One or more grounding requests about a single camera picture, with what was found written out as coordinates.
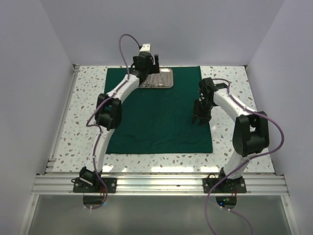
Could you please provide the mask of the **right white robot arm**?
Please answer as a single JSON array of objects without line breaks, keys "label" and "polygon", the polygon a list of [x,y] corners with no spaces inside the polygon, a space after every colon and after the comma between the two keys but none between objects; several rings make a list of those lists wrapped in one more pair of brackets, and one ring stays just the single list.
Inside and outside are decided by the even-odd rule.
[{"label": "right white robot arm", "polygon": [[264,112],[247,107],[230,92],[230,83],[215,84],[212,78],[199,82],[200,97],[194,101],[192,123],[208,124],[214,107],[222,108],[234,121],[232,145],[234,152],[222,168],[218,187],[229,192],[235,187],[235,180],[243,175],[250,159],[269,146],[268,119]]}]

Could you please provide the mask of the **steel instrument tray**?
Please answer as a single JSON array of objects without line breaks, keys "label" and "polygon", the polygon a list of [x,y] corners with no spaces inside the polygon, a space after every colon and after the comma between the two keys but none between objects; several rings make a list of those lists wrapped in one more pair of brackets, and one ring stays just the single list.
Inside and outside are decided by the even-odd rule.
[{"label": "steel instrument tray", "polygon": [[141,89],[169,89],[174,85],[174,75],[171,68],[161,68],[160,73],[148,75],[139,86]]}]

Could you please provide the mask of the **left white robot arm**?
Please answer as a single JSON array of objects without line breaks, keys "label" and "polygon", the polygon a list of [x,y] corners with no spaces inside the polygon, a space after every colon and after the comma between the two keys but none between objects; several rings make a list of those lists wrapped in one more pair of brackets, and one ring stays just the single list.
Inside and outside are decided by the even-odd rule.
[{"label": "left white robot arm", "polygon": [[122,121],[122,103],[149,75],[160,73],[159,57],[149,52],[140,52],[133,57],[133,64],[118,85],[106,94],[98,96],[94,113],[88,119],[86,127],[97,127],[96,137],[90,154],[91,160],[80,170],[79,181],[90,192],[98,192],[106,185],[101,178],[104,156],[114,131]]}]

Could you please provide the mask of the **dark green surgical cloth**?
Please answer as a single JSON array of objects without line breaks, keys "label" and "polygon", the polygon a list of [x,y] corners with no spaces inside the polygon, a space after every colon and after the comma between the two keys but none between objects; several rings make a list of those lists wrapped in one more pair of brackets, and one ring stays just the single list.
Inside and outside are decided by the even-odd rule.
[{"label": "dark green surgical cloth", "polygon": [[209,124],[192,123],[200,67],[173,67],[169,89],[135,89],[122,103],[122,120],[108,154],[212,153]]}]

